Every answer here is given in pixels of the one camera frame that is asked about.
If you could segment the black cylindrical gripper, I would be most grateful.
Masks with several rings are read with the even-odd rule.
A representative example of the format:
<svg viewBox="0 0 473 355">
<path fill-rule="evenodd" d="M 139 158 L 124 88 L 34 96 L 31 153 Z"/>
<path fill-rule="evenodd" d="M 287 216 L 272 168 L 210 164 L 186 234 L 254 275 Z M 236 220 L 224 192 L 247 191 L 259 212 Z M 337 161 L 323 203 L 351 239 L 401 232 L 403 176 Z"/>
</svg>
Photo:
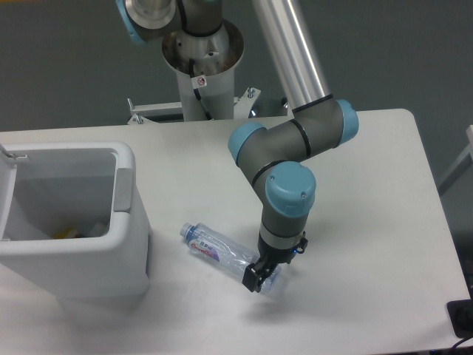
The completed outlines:
<svg viewBox="0 0 473 355">
<path fill-rule="evenodd" d="M 303 254 L 308 240 L 305 231 L 293 237 L 277 237 L 259 233 L 259 259 L 245 268 L 242 284 L 250 292 L 270 292 L 279 279 L 280 264 L 291 263 L 297 254 Z"/>
</svg>

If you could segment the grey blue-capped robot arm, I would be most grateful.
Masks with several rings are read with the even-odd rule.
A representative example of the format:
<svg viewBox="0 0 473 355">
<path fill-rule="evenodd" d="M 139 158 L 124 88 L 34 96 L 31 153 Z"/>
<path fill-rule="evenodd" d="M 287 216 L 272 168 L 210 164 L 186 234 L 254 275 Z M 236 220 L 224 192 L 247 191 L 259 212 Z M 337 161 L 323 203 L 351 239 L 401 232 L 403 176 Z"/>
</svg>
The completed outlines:
<svg viewBox="0 0 473 355">
<path fill-rule="evenodd" d="M 222 14 L 221 1 L 118 1 L 131 40 L 162 41 L 174 70 L 186 121 L 234 117 L 234 69 L 244 50 L 242 34 Z M 303 162 L 353 139 L 358 116 L 336 100 L 322 74 L 297 1 L 255 1 L 279 80 L 293 118 L 273 128 L 246 123 L 228 139 L 228 149 L 262 202 L 259 259 L 242 278 L 250 291 L 279 264 L 307 247 L 304 228 L 315 200 L 316 181 Z"/>
</svg>

